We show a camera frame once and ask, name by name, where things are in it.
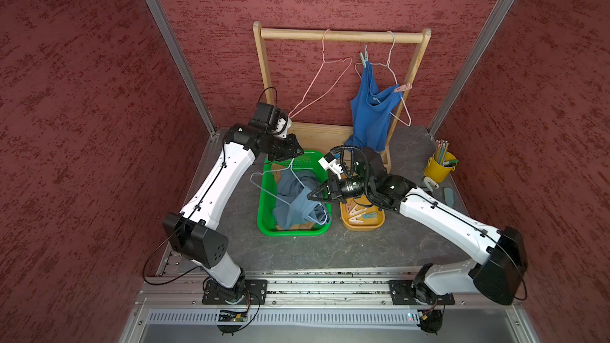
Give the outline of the pink clothespin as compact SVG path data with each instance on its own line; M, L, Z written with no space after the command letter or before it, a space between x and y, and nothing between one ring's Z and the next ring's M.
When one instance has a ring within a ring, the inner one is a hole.
M397 86L394 89L394 92L398 93L398 92L407 92L410 91L412 89L412 84L411 83L406 83L406 84L402 84L400 86Z
M349 214L349 211L351 211L355 207L357 207L357 208L366 208L365 206L362 206L362 205L358 204L356 202L356 200L354 198L352 198L352 199L350 199L348 201L348 203L346 203L346 212Z

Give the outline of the grey-blue tank top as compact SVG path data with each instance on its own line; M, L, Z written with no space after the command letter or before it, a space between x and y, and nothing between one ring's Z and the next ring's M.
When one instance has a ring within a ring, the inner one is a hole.
M286 168L275 171L273 178L276 180L273 217L279 229L289 230L308 223L326 225L330 222L330 211L322 203L308 199L308 194L321 184L313 171Z

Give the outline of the teal clothespin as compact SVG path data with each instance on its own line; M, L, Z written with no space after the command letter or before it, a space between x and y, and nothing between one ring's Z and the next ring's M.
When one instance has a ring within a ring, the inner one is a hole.
M370 220L370 219L377 219L377 218L378 218L377 212L362 215L362 220Z
M359 54L361 59L361 64L363 68L366 68L369 64L369 54L368 54L368 45L366 44L364 47L364 51Z

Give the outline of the royal blue tank top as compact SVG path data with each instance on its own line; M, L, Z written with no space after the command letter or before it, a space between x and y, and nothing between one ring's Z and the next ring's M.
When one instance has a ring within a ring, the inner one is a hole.
M392 111L401 102L399 85L380 90L371 63L362 71L357 96L351 100L353 133L346 145L368 147L376 152L386 150Z

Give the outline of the white wire hanger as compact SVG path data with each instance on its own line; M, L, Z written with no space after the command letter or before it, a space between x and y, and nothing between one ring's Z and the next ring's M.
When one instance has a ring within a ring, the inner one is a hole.
M368 65L372 65L372 66L377 65L377 66L381 66L381 67L383 67L383 68L386 68L386 69L387 69L387 70L388 70L388 71L389 71L389 72L392 74L392 78L394 79L394 84L395 84L395 85L397 85L397 86L400 86L400 85L402 85L402 84L398 84L397 74L396 74L396 73L394 72L394 70L392 69L392 53L393 53L393 51L394 51L394 49L395 49L395 47L396 47L396 44L397 44L396 35L395 35L395 33L394 33L394 32L392 32L392 31L388 31L388 33L389 33L389 34L392 36L392 46L391 46L391 47L390 47L390 49L389 49L389 52L388 52L388 56L387 56L386 62L384 62L384 63L372 63L372 62L369 62L369 64L368 64ZM358 77L359 77L359 78L361 78L361 77L362 77L362 74L360 73L360 71L358 71L358 70L357 70L357 66L358 66L358 65L362 65L362 64L361 64L361 62L357 62L357 63L355 63L355 64L354 64L354 71L357 73ZM407 107L406 102L405 102L405 99L404 99L404 96L405 96L406 94L408 94L409 92L410 92L410 91L407 91L407 92L398 92L398 93L401 93L401 94L403 95L403 96L401 97L402 109L406 111L406 114L407 114L407 116L408 116L408 122L403 121L403 120L400 118L400 115L395 115L395 114L392 114L392 117L393 117L393 118L394 118L394 119L395 119L397 122L402 123L402 124L403 124L403 125L405 125L406 127L410 127L410 126L411 126L411 124L412 124L412 118L411 118L411 114L409 113L408 107Z

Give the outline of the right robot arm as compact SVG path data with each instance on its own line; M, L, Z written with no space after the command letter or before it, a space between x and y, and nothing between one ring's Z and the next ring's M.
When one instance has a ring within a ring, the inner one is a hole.
M422 266L408 292L416 303L436 306L450 295L473 293L508 306L527 288L527 254L518 230L499 230L452 209L409 179L388 173L370 148L336 146L318 163L328 178L309 200L346 203L365 196L372 207L419 222L468 255L452 265Z

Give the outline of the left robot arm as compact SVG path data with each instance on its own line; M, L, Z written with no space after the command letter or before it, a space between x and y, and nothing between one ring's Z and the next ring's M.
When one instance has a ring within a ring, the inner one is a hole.
M285 111L257 103L248 124L232 126L223 138L221 152L200 189L179 214L163 222L168 242L177 253L203 268L232 302L246 292L243 269L227 252L228 238L217 231L228 200L250 166L260 155L284 161L303 155Z

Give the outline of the wooden clothes rack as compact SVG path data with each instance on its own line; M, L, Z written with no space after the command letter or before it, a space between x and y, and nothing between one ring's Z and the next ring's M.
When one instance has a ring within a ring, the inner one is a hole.
M265 28L259 21L254 22L253 32L261 76L265 88L273 85L265 41L320 41L322 43L330 41L343 43L357 42L363 44L392 44L392 36L388 32ZM399 32L395 33L395 35L396 44L414 44L414 46L416 46L408 72L403 80L403 84L407 81L413 84L425 52L427 51L432 31L429 28L425 28L419 33ZM292 125L289 127L288 132L294 133L305 149L328 152L330 148L338 145L338 143L347 141L349 135L351 135L351 128L343 125L324 125L292 121Z

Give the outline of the yellow plastic tray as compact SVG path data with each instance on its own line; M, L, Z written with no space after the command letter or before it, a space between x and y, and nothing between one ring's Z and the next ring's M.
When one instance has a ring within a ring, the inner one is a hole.
M380 228L385 222L385 212L373 206L364 195L341 203L340 210L342 223L348 230L372 231Z

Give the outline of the white tape roll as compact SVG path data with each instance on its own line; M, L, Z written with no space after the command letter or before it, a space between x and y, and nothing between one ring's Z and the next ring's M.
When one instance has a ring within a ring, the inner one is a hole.
M430 178L428 176L424 177L423 184L424 184L424 187L426 188L426 190L430 193L439 189L439 185L435 181L433 181L432 178Z

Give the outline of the yellow pencil cup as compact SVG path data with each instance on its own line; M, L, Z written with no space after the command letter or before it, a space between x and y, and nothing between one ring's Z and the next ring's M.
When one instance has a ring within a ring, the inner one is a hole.
M449 152L449 147L449 141L436 140L435 152L424 168L424 176L437 184L442 183L459 163L457 157Z

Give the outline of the grey-blue spatula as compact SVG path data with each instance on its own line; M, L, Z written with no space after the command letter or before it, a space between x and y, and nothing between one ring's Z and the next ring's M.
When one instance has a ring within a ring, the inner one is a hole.
M447 206L454 207L455 194L454 194L454 190L451 187L443 188L443 197L444 197L444 200L445 200L445 203Z

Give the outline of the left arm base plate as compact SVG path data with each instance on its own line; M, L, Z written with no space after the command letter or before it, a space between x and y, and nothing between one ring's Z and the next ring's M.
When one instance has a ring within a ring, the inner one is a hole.
M215 280L203 284L203 305L247 306L254 301L255 305L264 305L268 281L264 279L240 279L232 288L223 287Z

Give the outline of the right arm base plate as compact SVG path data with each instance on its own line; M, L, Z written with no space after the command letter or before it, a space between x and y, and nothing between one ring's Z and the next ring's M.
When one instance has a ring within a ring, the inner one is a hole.
M436 295L424 283L412 280L391 280L389 293L394 306L453 306L452 294Z

